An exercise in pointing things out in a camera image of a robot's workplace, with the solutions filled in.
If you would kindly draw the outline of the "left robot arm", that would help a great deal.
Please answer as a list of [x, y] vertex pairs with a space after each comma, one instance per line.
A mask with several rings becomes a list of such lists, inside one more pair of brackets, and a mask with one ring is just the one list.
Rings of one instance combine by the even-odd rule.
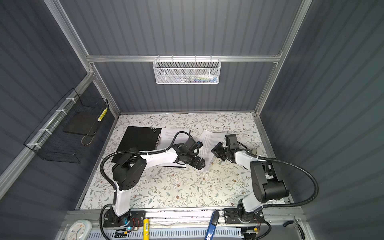
[[143, 172], [162, 164], [183, 163], [197, 170], [203, 169], [205, 160], [198, 156], [202, 142], [189, 138], [185, 143], [173, 144], [166, 149], [152, 152], [122, 151], [123, 155], [112, 167], [114, 187], [113, 211], [120, 217], [130, 211], [132, 188]]

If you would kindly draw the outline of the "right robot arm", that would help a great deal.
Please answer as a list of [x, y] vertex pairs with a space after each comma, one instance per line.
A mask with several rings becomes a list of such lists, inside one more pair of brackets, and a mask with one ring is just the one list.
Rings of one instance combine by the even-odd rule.
[[288, 187], [277, 176], [267, 157], [252, 152], [237, 140], [236, 135], [226, 135], [225, 143], [218, 143], [211, 149], [214, 156], [240, 165], [251, 173], [252, 193], [239, 200], [237, 205], [236, 216], [240, 221], [248, 222], [251, 214], [259, 212], [267, 202], [288, 197]]

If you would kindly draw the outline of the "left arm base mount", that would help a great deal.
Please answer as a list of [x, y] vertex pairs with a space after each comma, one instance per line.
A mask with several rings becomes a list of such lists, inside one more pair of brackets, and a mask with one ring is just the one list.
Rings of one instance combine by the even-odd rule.
[[103, 227], [142, 227], [146, 213], [146, 211], [128, 211], [122, 216], [117, 216], [113, 210], [107, 210], [103, 215]]

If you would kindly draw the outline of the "teal black clip folder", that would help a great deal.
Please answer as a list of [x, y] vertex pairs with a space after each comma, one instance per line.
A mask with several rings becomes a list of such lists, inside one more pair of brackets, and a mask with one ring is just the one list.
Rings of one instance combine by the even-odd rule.
[[[129, 151], [136, 150], [142, 152], [156, 152], [157, 142], [162, 128], [149, 128], [149, 127], [135, 127], [129, 126], [120, 142], [120, 145], [117, 148], [117, 151]], [[169, 146], [178, 145], [174, 144], [178, 134], [186, 134], [186, 132], [178, 132], [174, 136], [171, 144]]]

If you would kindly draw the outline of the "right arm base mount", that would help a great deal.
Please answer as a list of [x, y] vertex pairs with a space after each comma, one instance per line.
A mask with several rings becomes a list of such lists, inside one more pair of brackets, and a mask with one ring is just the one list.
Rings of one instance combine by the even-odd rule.
[[224, 215], [225, 223], [227, 225], [236, 225], [236, 224], [253, 224], [259, 225], [263, 223], [264, 214], [263, 213], [242, 213], [237, 208], [224, 208], [222, 209], [222, 214]]

